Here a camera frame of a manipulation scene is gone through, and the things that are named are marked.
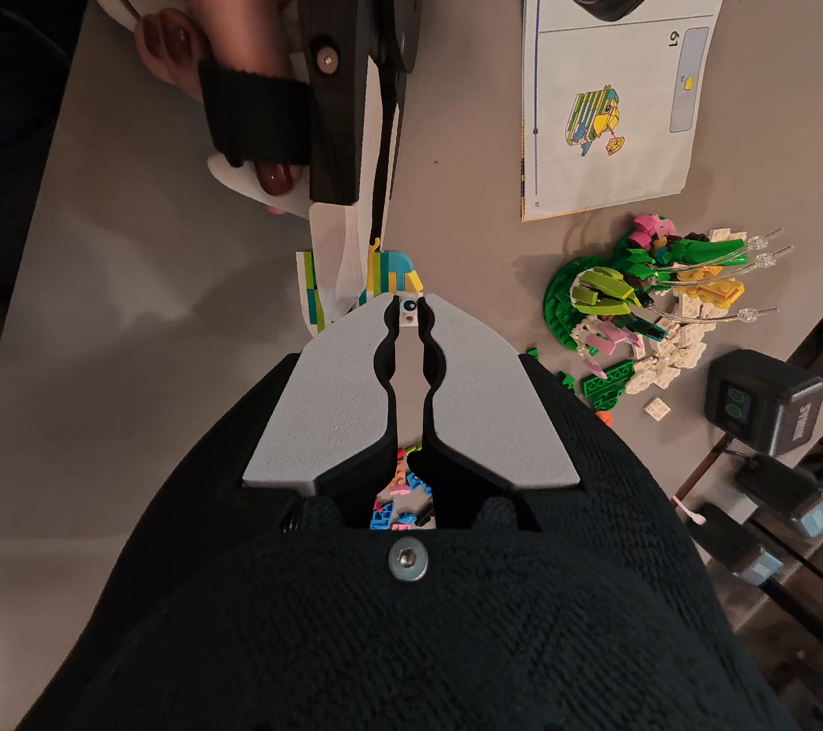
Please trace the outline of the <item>grey desk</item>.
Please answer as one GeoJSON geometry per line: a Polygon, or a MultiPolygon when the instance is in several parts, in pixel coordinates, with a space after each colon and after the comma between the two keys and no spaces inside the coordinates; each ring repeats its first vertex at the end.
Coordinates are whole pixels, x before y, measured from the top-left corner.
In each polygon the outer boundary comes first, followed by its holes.
{"type": "MultiPolygon", "coordinates": [[[[602,253],[637,211],[686,232],[784,233],[700,366],[623,398],[614,430],[670,495],[719,432],[706,363],[790,355],[821,317],[821,0],[724,0],[679,195],[520,221],[523,0],[424,0],[387,218],[425,288],[552,370],[581,372],[541,299],[568,258],[602,253]]],[[[86,625],[169,473],[284,355],[303,347],[294,252],[308,225],[206,170],[200,106],[152,78],[90,4],[2,337],[2,729],[14,729],[86,625]]]]}

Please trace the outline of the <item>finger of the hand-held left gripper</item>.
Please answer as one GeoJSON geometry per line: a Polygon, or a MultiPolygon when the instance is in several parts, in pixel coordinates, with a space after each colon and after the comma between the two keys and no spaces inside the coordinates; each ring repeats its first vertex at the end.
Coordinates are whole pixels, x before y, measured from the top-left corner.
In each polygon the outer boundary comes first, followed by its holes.
{"type": "Polygon", "coordinates": [[[366,69],[359,200],[356,207],[357,294],[367,287],[369,250],[385,231],[400,123],[396,98],[390,97],[388,103],[384,103],[381,74],[373,57],[368,57],[366,69]]]}
{"type": "Polygon", "coordinates": [[[334,323],[359,301],[362,243],[359,206],[313,203],[309,224],[316,287],[326,323],[334,323]]]}

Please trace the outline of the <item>striped brick fish model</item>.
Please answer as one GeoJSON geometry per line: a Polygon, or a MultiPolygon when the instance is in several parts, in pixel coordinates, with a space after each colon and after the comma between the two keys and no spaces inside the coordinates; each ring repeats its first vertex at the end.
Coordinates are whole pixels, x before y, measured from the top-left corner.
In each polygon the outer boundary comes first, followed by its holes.
{"type": "MultiPolygon", "coordinates": [[[[296,252],[295,262],[303,320],[310,334],[317,336],[325,329],[327,323],[316,284],[313,252],[296,252]]],[[[418,302],[423,293],[418,296],[407,294],[403,290],[404,274],[411,270],[415,269],[408,255],[395,251],[382,252],[379,250],[379,239],[376,239],[369,247],[365,289],[352,310],[382,294],[396,295],[398,299],[405,296],[414,297],[418,302]]]]}

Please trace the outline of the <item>brick instruction booklet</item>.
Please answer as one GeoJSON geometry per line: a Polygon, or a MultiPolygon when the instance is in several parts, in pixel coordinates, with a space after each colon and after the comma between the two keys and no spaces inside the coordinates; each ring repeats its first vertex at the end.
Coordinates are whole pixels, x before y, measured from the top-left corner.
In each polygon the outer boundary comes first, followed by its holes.
{"type": "Polygon", "coordinates": [[[523,221],[682,190],[722,1],[645,0],[606,23],[524,0],[523,221]]]}

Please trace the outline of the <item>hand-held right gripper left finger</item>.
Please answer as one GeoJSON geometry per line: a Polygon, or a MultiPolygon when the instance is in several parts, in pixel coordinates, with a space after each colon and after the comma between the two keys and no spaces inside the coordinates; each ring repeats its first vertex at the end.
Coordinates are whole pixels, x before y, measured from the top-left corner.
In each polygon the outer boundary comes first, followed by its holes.
{"type": "Polygon", "coordinates": [[[251,488],[320,492],[345,460],[396,451],[396,296],[383,294],[320,332],[298,356],[243,473],[251,488]]]}

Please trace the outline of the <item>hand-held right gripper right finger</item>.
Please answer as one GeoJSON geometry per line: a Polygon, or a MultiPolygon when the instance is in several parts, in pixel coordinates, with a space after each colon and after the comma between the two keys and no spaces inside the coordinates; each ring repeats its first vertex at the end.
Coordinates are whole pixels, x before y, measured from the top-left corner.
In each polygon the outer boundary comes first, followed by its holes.
{"type": "Polygon", "coordinates": [[[430,384],[419,476],[441,492],[464,471],[501,491],[577,487],[580,476],[513,346],[435,294],[419,309],[430,384]]]}

